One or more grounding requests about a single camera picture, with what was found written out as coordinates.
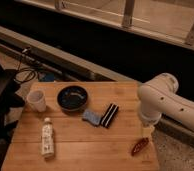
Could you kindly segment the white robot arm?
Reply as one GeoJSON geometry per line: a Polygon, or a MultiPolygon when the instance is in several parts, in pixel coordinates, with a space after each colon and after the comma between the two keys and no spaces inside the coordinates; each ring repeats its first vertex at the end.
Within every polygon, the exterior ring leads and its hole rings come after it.
{"type": "Polygon", "coordinates": [[[177,95],[178,88],[178,80],[169,73],[139,85],[138,117],[145,127],[156,125],[165,114],[194,131],[194,102],[177,95]]]}

